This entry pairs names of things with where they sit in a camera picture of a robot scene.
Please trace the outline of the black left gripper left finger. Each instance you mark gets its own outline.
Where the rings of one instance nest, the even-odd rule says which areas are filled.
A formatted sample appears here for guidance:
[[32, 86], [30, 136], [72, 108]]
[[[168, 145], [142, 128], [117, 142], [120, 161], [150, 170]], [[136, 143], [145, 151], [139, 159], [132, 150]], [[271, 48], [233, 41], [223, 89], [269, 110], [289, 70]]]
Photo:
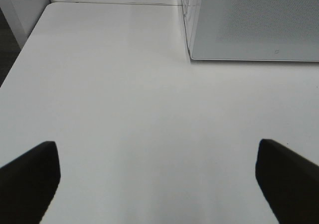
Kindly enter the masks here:
[[0, 169], [0, 222], [38, 224], [61, 179], [56, 143], [45, 141]]

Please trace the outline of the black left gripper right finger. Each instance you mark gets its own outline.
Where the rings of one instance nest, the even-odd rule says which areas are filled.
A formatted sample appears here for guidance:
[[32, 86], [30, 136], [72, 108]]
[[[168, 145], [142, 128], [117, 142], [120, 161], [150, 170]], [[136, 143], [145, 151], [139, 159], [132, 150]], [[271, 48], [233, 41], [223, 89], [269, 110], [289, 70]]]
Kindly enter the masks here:
[[318, 165], [272, 139], [262, 139], [255, 177], [279, 223], [319, 222]]

